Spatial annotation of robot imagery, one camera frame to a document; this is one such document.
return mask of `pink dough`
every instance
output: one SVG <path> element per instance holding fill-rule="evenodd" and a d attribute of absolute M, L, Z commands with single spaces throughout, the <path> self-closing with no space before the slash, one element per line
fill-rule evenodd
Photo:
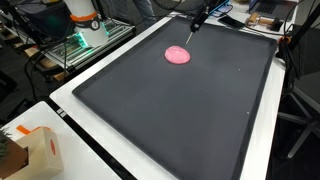
<path fill-rule="evenodd" d="M 184 64 L 190 61 L 190 54 L 188 51 L 179 46 L 169 47 L 164 56 L 166 57 L 167 61 L 173 64 Z"/>

